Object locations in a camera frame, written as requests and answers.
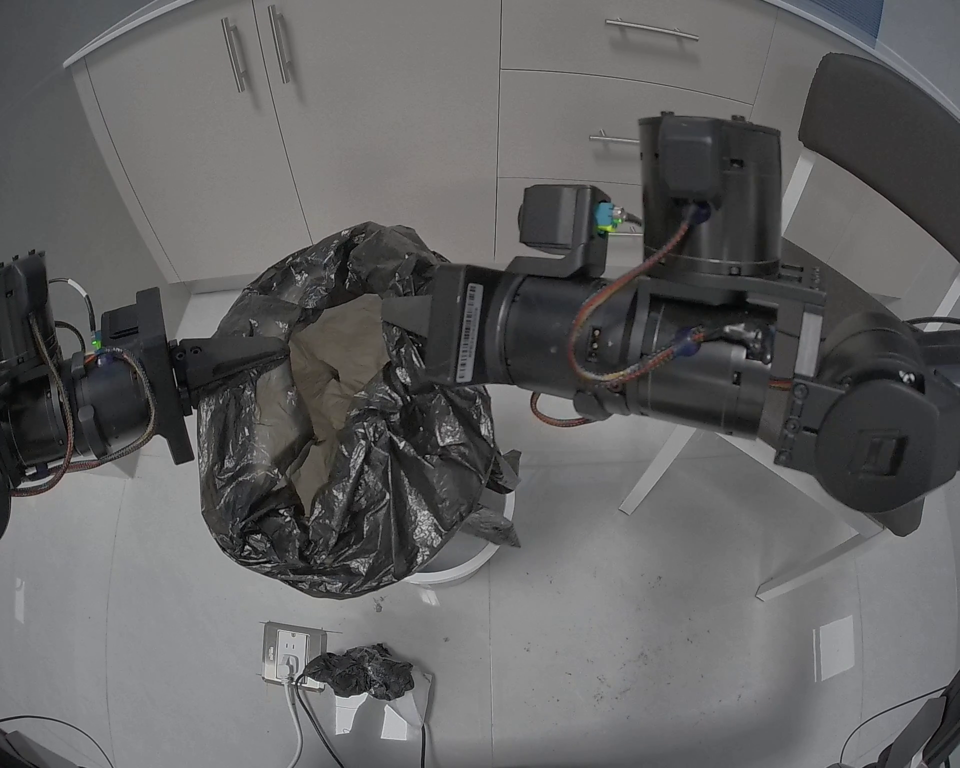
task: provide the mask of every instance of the chair backrest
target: chair backrest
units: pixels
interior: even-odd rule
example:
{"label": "chair backrest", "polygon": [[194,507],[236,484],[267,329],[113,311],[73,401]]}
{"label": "chair backrest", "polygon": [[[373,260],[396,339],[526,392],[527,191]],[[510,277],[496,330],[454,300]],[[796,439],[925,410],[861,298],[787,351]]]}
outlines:
{"label": "chair backrest", "polygon": [[800,140],[960,261],[960,121],[931,96],[882,64],[827,54],[806,95]]}

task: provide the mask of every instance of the white power cord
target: white power cord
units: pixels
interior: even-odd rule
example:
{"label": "white power cord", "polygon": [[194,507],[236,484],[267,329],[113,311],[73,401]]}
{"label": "white power cord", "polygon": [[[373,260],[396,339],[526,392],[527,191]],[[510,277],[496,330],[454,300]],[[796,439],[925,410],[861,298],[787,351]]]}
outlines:
{"label": "white power cord", "polygon": [[284,659],[283,664],[277,668],[277,671],[283,667],[286,668],[286,672],[283,676],[283,691],[287,695],[287,707],[290,709],[290,716],[294,719],[294,728],[297,730],[297,751],[294,753],[294,758],[290,761],[290,764],[287,766],[287,768],[294,768],[294,766],[300,762],[300,755],[303,753],[303,729],[300,727],[300,716],[297,713],[297,702],[294,700],[294,688],[297,685],[294,679],[294,675],[296,674],[295,665],[295,660],[293,663],[291,663],[287,659]]}

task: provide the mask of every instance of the robotic arm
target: robotic arm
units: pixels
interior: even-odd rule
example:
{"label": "robotic arm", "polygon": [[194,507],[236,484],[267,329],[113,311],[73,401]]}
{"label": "robotic arm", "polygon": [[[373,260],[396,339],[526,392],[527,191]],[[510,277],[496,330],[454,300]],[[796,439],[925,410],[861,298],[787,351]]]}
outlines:
{"label": "robotic arm", "polygon": [[151,288],[104,313],[93,352],[65,359],[43,252],[0,264],[0,287],[0,536],[11,496],[49,491],[67,472],[115,461],[154,435],[175,464],[192,461],[184,418],[204,388],[287,354],[265,337],[170,342]]}
{"label": "robotic arm", "polygon": [[[530,390],[561,427],[633,414],[755,438],[779,404],[776,462],[865,513],[946,483],[960,391],[941,370],[960,348],[882,313],[822,339],[819,270],[780,262],[779,132],[668,112],[639,130],[643,262],[600,277],[628,215],[601,190],[528,187],[520,241],[562,258],[443,265],[432,297],[384,302],[385,321],[426,336],[429,378]],[[544,415],[540,393],[580,418]]]}

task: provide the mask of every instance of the drawer handle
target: drawer handle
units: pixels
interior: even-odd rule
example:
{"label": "drawer handle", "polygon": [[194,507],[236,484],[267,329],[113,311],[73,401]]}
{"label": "drawer handle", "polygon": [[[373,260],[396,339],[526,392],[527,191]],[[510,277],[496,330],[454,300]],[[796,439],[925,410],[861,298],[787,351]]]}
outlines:
{"label": "drawer handle", "polygon": [[621,136],[607,136],[607,132],[602,128],[600,133],[595,133],[590,137],[590,141],[606,141],[608,144],[639,144],[638,138],[623,138]]}
{"label": "drawer handle", "polygon": [[629,30],[643,30],[644,32],[656,32],[661,35],[672,35],[673,37],[682,37],[684,40],[700,41],[699,35],[692,35],[689,32],[681,32],[678,29],[669,30],[666,27],[651,27],[649,24],[635,24],[633,21],[624,21],[622,18],[609,18],[605,22],[611,27],[625,27]]}
{"label": "drawer handle", "polygon": [[286,23],[286,19],[282,13],[276,10],[276,6],[267,6],[267,15],[270,18],[270,34],[274,37],[276,63],[280,67],[280,81],[287,84],[290,82],[290,57],[287,55],[286,46],[283,44],[283,30],[281,30],[281,26]]}
{"label": "drawer handle", "polygon": [[237,56],[237,47],[235,36],[237,28],[230,24],[230,20],[224,16],[220,19],[220,26],[224,29],[224,41],[227,43],[227,53],[230,55],[230,68],[233,70],[233,79],[237,83],[237,93],[243,93],[247,90],[247,69],[240,68],[240,58]]}

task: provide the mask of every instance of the tile floor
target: tile floor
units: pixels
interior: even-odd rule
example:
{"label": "tile floor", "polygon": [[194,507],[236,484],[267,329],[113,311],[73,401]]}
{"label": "tile floor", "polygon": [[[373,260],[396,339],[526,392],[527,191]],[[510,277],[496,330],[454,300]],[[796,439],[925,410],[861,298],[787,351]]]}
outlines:
{"label": "tile floor", "polygon": [[[210,333],[233,296],[194,297],[178,335]],[[625,516],[668,426],[559,435],[528,419],[523,393],[493,388],[493,401],[502,446],[524,451],[523,546],[438,605],[408,585],[376,595],[380,610],[372,596],[313,599],[234,564],[201,520],[196,466],[174,467],[160,441],[131,480],[73,475],[17,500],[0,540],[0,716],[74,722],[117,768],[286,765],[283,692],[257,674],[260,622],[274,620],[338,633],[331,650],[382,641],[432,672],[431,766],[819,768],[861,716],[955,672],[942,495],[913,536],[761,603],[762,581],[849,530],[706,433]],[[847,617],[853,667],[816,682],[815,631]],[[332,697],[311,698],[332,731]],[[863,729],[848,761],[875,756],[914,710]],[[365,716],[333,736],[347,766],[418,764],[418,734],[381,739]],[[22,730],[102,764],[56,725]],[[332,765],[312,734],[301,765]]]}

